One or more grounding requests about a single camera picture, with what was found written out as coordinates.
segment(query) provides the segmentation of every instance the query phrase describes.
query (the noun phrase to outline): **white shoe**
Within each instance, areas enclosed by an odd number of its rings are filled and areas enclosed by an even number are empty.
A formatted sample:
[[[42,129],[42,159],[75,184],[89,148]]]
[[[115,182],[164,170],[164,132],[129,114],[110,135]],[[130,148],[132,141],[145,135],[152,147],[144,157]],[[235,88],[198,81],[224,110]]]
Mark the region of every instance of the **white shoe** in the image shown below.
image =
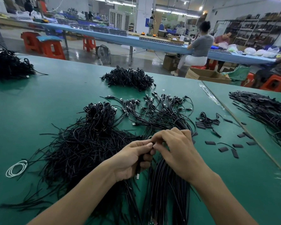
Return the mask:
[[[175,73],[175,71],[172,71],[171,74],[174,76],[178,76],[178,73]]]

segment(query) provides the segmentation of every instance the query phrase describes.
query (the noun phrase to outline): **gray shiny floor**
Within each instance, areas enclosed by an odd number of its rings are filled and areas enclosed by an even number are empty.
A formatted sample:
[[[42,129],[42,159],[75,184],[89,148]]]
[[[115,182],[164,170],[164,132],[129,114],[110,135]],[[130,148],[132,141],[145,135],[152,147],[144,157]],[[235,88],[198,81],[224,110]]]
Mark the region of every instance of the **gray shiny floor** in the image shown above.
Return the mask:
[[[18,53],[29,54],[39,56],[36,52],[26,52],[24,47],[24,42],[20,38],[20,35],[23,31],[22,29],[1,29],[0,32],[4,39],[5,45],[9,50],[16,51]],[[100,42],[96,41],[96,45],[105,45],[110,49],[112,54],[111,56],[111,64],[105,66],[116,67],[119,65],[123,68],[133,68],[133,69],[143,69],[145,72],[151,73],[158,73],[164,75],[170,75],[170,72],[162,67],[163,59],[165,56],[164,52],[156,51],[149,52],[142,48],[135,48],[133,54],[132,64],[129,66],[129,49],[127,47],[117,45],[117,44],[110,44],[107,42]],[[66,59],[69,61],[77,61],[89,64],[96,64],[102,65],[101,61],[98,60],[96,57],[95,50],[87,52],[83,50],[83,41],[76,40],[76,41],[69,41],[68,40],[68,47],[69,52],[66,51],[65,44],[62,44],[64,49],[64,54]],[[181,69],[180,77],[185,77],[187,72],[187,66],[183,66]]]

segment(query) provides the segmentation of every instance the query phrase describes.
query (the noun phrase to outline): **hand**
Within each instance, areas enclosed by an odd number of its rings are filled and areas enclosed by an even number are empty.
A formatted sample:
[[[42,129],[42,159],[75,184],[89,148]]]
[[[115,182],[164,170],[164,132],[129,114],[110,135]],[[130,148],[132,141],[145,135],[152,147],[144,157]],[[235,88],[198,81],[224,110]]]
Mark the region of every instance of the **hand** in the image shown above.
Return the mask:
[[[184,180],[194,185],[196,181],[208,177],[213,171],[206,165],[191,140],[190,130],[162,130],[151,138],[153,148],[161,153],[166,163]],[[168,151],[162,142],[170,148]]]
[[[142,170],[149,168],[153,155],[156,152],[152,146],[151,139],[133,141],[116,155],[106,160],[113,169],[116,181],[133,177],[135,175],[138,157],[143,154],[144,162],[141,162],[140,166]]]

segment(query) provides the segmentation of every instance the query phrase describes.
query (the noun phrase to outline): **table leg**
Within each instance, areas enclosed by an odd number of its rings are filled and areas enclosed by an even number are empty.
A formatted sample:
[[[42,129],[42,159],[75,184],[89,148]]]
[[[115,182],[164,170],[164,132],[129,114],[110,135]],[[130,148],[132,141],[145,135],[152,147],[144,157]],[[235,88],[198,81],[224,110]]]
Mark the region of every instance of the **table leg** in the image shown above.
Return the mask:
[[[130,53],[129,53],[130,61],[129,61],[129,65],[132,64],[132,54],[133,54],[133,46],[130,46]]]
[[[63,30],[63,37],[64,37],[65,44],[66,44],[66,50],[67,50],[67,52],[69,52],[68,41],[67,41],[66,31],[65,30]]]

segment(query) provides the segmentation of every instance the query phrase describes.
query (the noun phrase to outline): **green table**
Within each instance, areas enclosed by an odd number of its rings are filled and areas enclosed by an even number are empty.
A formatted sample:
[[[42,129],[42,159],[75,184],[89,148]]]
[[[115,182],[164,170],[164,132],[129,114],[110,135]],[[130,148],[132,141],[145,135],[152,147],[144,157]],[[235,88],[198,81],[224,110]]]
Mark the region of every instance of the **green table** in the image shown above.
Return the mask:
[[[134,88],[108,87],[99,77],[112,69],[109,67],[36,56],[28,58],[37,71],[49,76],[36,75],[22,81],[0,82],[0,204],[21,202],[31,183],[37,185],[39,177],[33,171],[40,170],[43,166],[41,163],[33,165],[19,181],[16,181],[17,178],[5,177],[5,172],[11,165],[22,158],[30,158],[38,148],[53,140],[51,136],[39,135],[56,133],[57,129],[51,123],[61,128],[73,124],[81,115],[76,113],[82,111],[84,106],[104,100],[99,96],[143,99],[144,94],[151,93],[150,90],[141,93]],[[192,121],[201,112],[205,112],[211,118],[219,113],[236,122],[227,111],[223,111],[221,106],[207,97],[199,85],[201,81],[148,74],[154,77],[157,84],[152,91],[180,97],[187,95],[192,99],[195,106],[194,113],[190,116]],[[131,121],[125,120],[119,128],[132,129]],[[198,129],[199,135],[194,139],[200,155],[222,177],[233,195],[258,223],[281,224],[280,169],[259,146],[248,146],[245,143],[247,139],[236,136],[243,132],[240,127],[221,122],[215,130],[222,136],[221,139],[211,134],[210,129]],[[205,140],[230,145],[243,144],[244,148],[238,150],[240,159],[235,159],[230,150],[220,153],[218,148],[223,145],[206,145]],[[141,192],[136,190],[136,195],[140,205],[146,187],[144,177],[138,183]],[[206,206],[194,192],[190,194],[190,205],[189,224],[214,224]],[[0,209],[0,224],[23,225],[36,213]]]
[[[281,93],[272,92],[266,90],[259,90],[249,87],[236,87],[233,85],[217,84],[213,82],[204,81],[204,84],[209,90],[221,101],[230,112],[241,122],[245,122],[247,125],[244,127],[247,131],[255,138],[255,140],[264,148],[266,152],[276,161],[281,167],[281,147],[279,147],[272,137],[266,132],[264,124],[249,118],[249,114],[245,113],[232,104],[233,100],[229,98],[229,92],[250,91],[270,98],[276,98],[277,101],[281,102]]]

